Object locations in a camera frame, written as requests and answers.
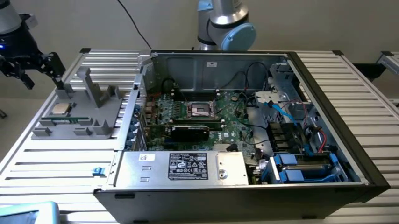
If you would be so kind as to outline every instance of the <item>red wire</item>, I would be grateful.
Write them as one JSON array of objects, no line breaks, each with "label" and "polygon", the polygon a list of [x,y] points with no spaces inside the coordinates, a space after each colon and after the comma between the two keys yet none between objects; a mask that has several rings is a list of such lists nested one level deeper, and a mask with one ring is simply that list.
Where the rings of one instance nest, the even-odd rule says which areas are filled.
[{"label": "red wire", "polygon": [[325,148],[325,145],[326,145],[326,142],[327,142],[327,137],[326,137],[325,131],[321,129],[319,132],[322,133],[325,139],[323,139],[323,143],[321,145],[318,153],[323,152],[323,148]]}]

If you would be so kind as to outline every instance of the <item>floor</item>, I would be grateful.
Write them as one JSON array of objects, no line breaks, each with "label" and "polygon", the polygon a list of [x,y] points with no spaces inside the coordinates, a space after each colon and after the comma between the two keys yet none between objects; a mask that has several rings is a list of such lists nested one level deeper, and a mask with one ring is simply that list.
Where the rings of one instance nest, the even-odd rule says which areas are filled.
[{"label": "floor", "polygon": [[44,99],[0,98],[0,109],[8,117],[0,119],[0,161],[35,116]]}]

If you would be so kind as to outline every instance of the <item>green circuit board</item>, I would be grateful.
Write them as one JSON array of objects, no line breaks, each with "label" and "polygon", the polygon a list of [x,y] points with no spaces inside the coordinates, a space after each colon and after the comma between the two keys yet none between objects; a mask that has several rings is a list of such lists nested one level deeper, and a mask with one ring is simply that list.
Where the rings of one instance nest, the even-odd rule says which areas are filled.
[{"label": "green circuit board", "polygon": [[[251,128],[241,124],[235,116],[235,109],[243,114],[245,104],[239,101],[233,101],[233,97],[239,97],[238,93],[223,92],[222,95],[213,101],[174,101],[173,98],[163,94],[158,98],[149,99],[147,106],[147,146],[150,151],[190,151],[190,150],[223,150],[231,144],[238,145],[238,149],[243,152],[246,160],[250,159],[255,152],[255,147],[243,141],[243,137],[251,132]],[[207,104],[213,107],[213,117],[190,115],[190,105]],[[174,142],[170,136],[170,128],[177,125],[171,123],[187,119],[195,119],[190,125],[210,126],[210,139],[203,142]],[[247,139],[249,143],[254,143],[254,139]]]}]

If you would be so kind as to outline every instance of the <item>sticker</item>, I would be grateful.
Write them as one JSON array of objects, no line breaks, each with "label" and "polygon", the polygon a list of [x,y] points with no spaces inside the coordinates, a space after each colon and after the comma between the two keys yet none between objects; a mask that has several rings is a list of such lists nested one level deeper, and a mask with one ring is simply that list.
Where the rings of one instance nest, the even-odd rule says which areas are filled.
[{"label": "sticker", "polygon": [[207,67],[218,67],[218,62],[207,62]]},{"label": "sticker", "polygon": [[207,180],[209,163],[206,153],[171,153],[169,179],[171,181]]},{"label": "sticker", "polygon": [[139,161],[154,161],[155,160],[155,154],[141,154],[139,155]]}]

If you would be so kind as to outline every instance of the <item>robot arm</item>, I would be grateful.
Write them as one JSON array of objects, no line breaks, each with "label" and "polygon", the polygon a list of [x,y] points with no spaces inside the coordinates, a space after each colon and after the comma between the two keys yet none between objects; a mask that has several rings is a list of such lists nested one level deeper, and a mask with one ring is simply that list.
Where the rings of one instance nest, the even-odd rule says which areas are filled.
[{"label": "robot arm", "polygon": [[51,77],[58,89],[64,89],[64,65],[56,52],[43,54],[38,49],[30,33],[31,19],[31,15],[16,13],[10,0],[0,0],[0,71],[32,89],[35,83],[26,70],[35,69]]},{"label": "robot arm", "polygon": [[257,31],[242,0],[199,0],[199,49],[249,50]]}]

